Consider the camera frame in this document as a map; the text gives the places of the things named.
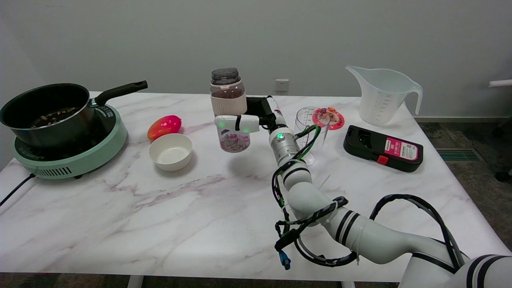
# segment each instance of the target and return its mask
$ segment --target carpet floor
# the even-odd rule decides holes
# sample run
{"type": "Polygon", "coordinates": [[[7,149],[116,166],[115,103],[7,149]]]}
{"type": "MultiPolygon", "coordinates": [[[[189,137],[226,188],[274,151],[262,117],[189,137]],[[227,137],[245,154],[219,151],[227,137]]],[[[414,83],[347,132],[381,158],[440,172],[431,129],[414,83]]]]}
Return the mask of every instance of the carpet floor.
{"type": "MultiPolygon", "coordinates": [[[[491,123],[424,123],[420,126],[435,147],[474,148],[485,160],[447,165],[501,240],[512,250],[512,183],[498,182],[494,178],[495,172],[508,171],[512,166],[512,129],[506,127],[502,138],[494,138],[490,133],[496,124],[491,123]]],[[[128,280],[129,276],[125,275],[0,273],[0,287],[5,288],[124,288],[128,280]]],[[[356,283],[357,288],[397,286],[397,283],[356,283]]],[[[143,287],[336,288],[339,283],[145,277],[143,287]]]]}

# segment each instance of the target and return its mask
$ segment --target robotic arm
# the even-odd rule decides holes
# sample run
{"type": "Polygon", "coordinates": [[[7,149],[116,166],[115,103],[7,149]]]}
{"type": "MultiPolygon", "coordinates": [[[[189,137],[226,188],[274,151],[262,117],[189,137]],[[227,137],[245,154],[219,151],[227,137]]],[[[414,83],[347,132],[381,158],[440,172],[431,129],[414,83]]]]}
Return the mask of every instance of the robotic arm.
{"type": "Polygon", "coordinates": [[[280,255],[284,254],[282,248],[295,243],[306,259],[320,265],[335,267],[348,264],[359,255],[374,263],[385,264],[405,253],[412,253],[399,286],[401,288],[510,286],[512,257],[486,255],[470,261],[458,251],[456,242],[435,209],[419,197],[386,196],[377,204],[370,219],[343,207],[347,203],[343,197],[335,200],[327,198],[312,184],[306,164],[297,157],[303,151],[297,145],[297,135],[286,126],[277,102],[271,96],[247,99],[248,115],[217,116],[215,124],[220,128],[245,133],[259,131],[259,127],[262,126],[270,133],[269,143],[280,167],[277,171],[279,173],[276,172],[273,177],[273,190],[279,190],[279,186],[274,186],[274,178],[281,175],[284,187],[288,191],[287,202],[294,216],[299,219],[279,221],[278,224],[285,226],[283,234],[276,224],[280,239],[275,248],[280,255]],[[395,231],[373,221],[378,210],[394,199],[408,200],[431,214],[441,225],[445,242],[395,231]],[[288,230],[292,224],[299,224],[300,227],[288,230]],[[315,224],[322,225],[334,241],[349,248],[353,251],[352,254],[339,259],[325,259],[310,253],[300,240],[300,232],[305,227],[315,224]]]}

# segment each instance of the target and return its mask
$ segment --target white measuring jug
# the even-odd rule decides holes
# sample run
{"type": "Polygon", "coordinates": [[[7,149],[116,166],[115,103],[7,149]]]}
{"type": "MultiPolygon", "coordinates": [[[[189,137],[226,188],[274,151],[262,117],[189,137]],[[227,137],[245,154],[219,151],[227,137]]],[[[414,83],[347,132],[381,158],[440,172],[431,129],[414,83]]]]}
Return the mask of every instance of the white measuring jug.
{"type": "Polygon", "coordinates": [[[376,126],[391,121],[406,96],[418,93],[416,115],[419,113],[423,88],[406,75],[390,69],[365,69],[348,65],[345,67],[361,86],[361,118],[376,126]]]}

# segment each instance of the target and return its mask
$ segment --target table leg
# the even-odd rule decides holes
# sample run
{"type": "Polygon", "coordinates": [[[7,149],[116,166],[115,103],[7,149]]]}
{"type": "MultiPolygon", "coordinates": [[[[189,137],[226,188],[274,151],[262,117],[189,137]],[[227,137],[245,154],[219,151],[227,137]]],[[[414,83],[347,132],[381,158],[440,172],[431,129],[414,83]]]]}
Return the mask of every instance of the table leg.
{"type": "Polygon", "coordinates": [[[143,275],[130,275],[127,288],[141,288],[144,281],[143,275]]]}
{"type": "Polygon", "coordinates": [[[340,283],[341,283],[341,287],[342,288],[355,288],[355,283],[354,282],[342,281],[340,283]]]}

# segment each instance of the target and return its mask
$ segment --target pan handle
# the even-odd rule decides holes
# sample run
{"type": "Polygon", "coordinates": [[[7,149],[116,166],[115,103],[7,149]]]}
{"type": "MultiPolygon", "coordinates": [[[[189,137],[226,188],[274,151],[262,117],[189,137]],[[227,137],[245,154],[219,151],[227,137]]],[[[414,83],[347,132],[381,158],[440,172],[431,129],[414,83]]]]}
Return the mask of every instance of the pan handle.
{"type": "Polygon", "coordinates": [[[106,102],[112,98],[124,96],[127,94],[135,93],[137,91],[140,91],[142,89],[147,88],[147,82],[146,80],[141,82],[135,82],[126,84],[123,86],[119,86],[116,88],[108,89],[101,94],[99,94],[96,98],[91,99],[91,102],[89,103],[90,107],[95,106],[103,106],[106,104],[106,102]]]}

